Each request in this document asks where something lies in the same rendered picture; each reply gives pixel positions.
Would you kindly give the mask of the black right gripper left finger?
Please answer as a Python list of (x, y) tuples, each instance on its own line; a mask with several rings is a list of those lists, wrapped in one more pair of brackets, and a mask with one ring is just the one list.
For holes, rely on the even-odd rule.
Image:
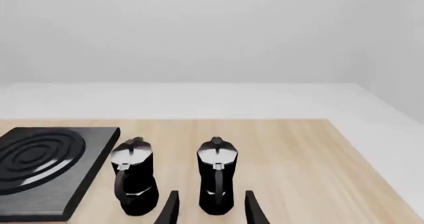
[(177, 224), (178, 215), (180, 212), (180, 197), (179, 192), (173, 190), (156, 219), (156, 224)]

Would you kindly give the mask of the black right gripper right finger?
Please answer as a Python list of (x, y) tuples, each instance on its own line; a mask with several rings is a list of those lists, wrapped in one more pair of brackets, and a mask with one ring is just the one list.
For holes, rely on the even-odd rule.
[(269, 224), (252, 190), (245, 191), (244, 210), (247, 224)]

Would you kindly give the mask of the black moka pot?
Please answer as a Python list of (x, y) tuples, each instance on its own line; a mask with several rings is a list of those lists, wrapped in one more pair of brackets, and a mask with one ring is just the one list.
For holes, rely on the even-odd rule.
[(115, 172), (114, 194), (123, 211), (141, 216), (158, 203), (159, 191), (154, 177), (154, 153), (150, 143), (135, 137), (111, 152)]
[(204, 212), (224, 215), (233, 208), (233, 176), (238, 154), (233, 144), (220, 137), (213, 137), (198, 148), (199, 206)]

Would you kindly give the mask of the flat black stove plate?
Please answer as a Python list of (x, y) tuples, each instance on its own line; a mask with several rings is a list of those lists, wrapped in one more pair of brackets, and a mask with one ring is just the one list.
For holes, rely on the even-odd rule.
[(15, 127), (0, 136), (0, 223), (68, 221), (120, 134), (118, 127)]

